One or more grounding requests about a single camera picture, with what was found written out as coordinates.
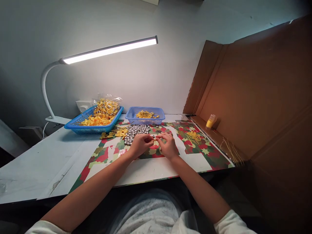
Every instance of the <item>hand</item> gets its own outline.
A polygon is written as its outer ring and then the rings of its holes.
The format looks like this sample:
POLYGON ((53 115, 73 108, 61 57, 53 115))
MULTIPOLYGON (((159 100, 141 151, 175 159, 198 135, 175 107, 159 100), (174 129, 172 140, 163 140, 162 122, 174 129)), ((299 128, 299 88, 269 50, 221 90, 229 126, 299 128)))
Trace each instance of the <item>hand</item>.
POLYGON ((171 160, 175 157, 179 157, 176 144, 175 144, 175 140, 171 134, 161 133, 156 136, 156 140, 158 141, 162 149, 162 153, 164 154, 166 158, 171 160))
POLYGON ((154 145, 154 138, 149 134, 136 134, 130 146, 129 152, 136 159, 149 147, 154 145))

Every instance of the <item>wall socket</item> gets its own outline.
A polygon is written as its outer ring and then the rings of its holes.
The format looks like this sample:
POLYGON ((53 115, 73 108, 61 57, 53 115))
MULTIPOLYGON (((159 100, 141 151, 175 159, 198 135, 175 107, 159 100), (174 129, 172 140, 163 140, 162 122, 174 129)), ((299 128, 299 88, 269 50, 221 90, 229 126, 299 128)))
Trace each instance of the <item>wall socket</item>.
POLYGON ((89 100, 79 100, 79 101, 76 101, 76 104, 81 113, 85 112, 87 109, 95 105, 93 101, 89 101, 89 100))

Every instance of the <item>forearm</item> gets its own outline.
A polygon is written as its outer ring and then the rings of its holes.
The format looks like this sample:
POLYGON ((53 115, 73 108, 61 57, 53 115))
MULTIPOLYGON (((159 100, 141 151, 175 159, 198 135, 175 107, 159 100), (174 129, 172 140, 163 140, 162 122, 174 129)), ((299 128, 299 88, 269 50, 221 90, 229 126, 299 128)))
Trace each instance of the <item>forearm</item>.
POLYGON ((67 195, 41 220, 49 221, 64 231, 72 232, 104 199, 133 159, 133 156, 126 152, 67 195))
POLYGON ((228 213, 230 207, 226 201, 182 158, 177 156, 170 161, 207 218, 217 223, 228 213))

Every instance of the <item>plastic bag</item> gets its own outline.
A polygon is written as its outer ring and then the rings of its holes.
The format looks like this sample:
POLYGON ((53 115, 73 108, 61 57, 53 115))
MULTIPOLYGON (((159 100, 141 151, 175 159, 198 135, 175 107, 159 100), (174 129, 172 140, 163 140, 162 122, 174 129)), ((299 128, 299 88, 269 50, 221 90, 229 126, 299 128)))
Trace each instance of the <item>plastic bag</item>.
POLYGON ((107 94, 104 98, 98 93, 97 107, 94 109, 94 116, 107 115, 115 116, 120 110, 122 98, 107 94))

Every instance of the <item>camouflage mat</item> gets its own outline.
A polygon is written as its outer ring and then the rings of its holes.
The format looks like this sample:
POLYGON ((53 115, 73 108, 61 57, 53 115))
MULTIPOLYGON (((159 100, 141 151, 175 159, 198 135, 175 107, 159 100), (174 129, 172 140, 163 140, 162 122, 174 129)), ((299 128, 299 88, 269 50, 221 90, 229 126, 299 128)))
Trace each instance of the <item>camouflage mat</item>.
MULTIPOLYGON (((125 120, 118 120, 117 126, 123 126, 128 125, 129 122, 126 122, 125 120)), ((227 169, 230 167, 233 167, 233 164, 230 163, 229 159, 226 158, 220 151, 217 149, 208 139, 206 139, 204 136, 201 136, 201 143, 200 144, 193 144, 190 142, 186 136, 186 133, 189 131, 195 131, 195 132, 201 132, 197 125, 195 125, 191 120, 181 121, 176 120, 176 122, 173 123, 162 123, 159 126, 151 125, 150 126, 150 134, 157 135, 158 133, 156 131, 163 131, 163 132, 170 132, 165 126, 170 126, 175 129, 175 133, 177 136, 183 141, 185 145, 185 153, 186 154, 194 154, 194 153, 202 153, 203 157, 207 160, 207 162, 210 164, 212 170, 210 171, 217 171, 222 169, 227 169)), ((113 138, 105 138, 103 139, 94 153, 92 154, 91 158, 89 159, 88 163, 82 170, 81 174, 77 178, 76 182, 74 183, 73 187, 71 188, 70 192, 74 191, 78 186, 80 186, 85 179, 87 178, 90 169, 94 164, 99 163, 112 163, 115 161, 120 154, 125 153, 129 150, 130 146, 124 145, 124 140, 120 138, 120 141, 115 145, 113 157, 110 157, 110 161, 108 161, 109 155, 108 155, 108 149, 113 148, 114 145, 104 147, 104 145, 116 138, 115 136, 113 138)), ((164 157, 162 154, 162 151, 159 147, 159 144, 157 141, 155 141, 155 144, 144 154, 139 156, 139 159, 149 159, 149 158, 160 158, 164 157)))

